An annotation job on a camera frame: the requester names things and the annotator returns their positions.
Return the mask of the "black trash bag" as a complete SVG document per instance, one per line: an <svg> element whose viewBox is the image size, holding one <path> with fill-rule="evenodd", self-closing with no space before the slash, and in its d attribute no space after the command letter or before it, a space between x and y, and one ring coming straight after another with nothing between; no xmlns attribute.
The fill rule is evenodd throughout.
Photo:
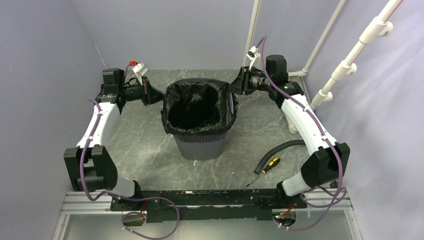
<svg viewBox="0 0 424 240"><path fill-rule="evenodd" d="M228 87L228 82L213 78L185 78L168 85L161 110L164 131L189 136L228 131L239 107Z"/></svg>

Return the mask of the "grey mesh trash bin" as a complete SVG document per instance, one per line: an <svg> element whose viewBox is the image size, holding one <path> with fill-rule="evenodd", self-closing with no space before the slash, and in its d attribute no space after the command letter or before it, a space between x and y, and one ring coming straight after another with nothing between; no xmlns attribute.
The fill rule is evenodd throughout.
<svg viewBox="0 0 424 240"><path fill-rule="evenodd" d="M221 156L231 128L216 134L171 135L185 159L205 161L217 159Z"/></svg>

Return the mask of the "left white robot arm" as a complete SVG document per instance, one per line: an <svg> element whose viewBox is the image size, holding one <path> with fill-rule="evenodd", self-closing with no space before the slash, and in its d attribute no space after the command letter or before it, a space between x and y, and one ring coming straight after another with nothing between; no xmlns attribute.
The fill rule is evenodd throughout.
<svg viewBox="0 0 424 240"><path fill-rule="evenodd" d="M107 144L127 102L141 101L149 106L162 101L164 94L150 84L145 75L149 68L144 63L129 64L128 69L132 71L134 83L127 78L125 70L103 70L100 93L91 100L93 115L87 130L75 147L65 150L63 158L74 191L85 192L91 201L97 200L91 194L94 191L124 198L129 209L137 210L144 203L140 186L120 176Z"/></svg>

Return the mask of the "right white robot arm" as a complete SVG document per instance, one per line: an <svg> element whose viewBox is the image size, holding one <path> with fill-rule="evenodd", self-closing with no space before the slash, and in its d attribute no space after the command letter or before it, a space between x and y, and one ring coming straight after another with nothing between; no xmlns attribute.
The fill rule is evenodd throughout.
<svg viewBox="0 0 424 240"><path fill-rule="evenodd" d="M287 208L295 201L295 195L334 180L341 181L350 148L328 133L310 108L303 89L289 80L283 55L267 56L263 70L256 67L261 61L257 50L248 51L247 58L250 64L240 68L237 78L229 85L230 92L237 95L268 92L269 98L297 129L310 155L299 173L278 183L282 190L275 194L276 203Z"/></svg>

